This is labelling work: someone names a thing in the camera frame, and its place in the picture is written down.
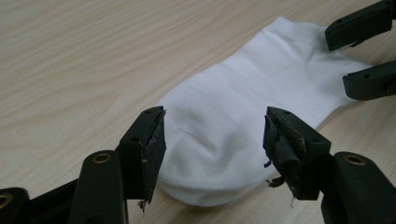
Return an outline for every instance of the white sock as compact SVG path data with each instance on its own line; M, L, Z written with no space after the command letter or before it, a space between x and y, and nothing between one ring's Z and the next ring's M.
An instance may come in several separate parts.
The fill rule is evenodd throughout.
M324 30L278 18L230 58L169 91L158 103L167 111L163 190L200 206L240 198L275 171L263 167L268 105L316 128L351 103L342 76L369 65L329 52Z

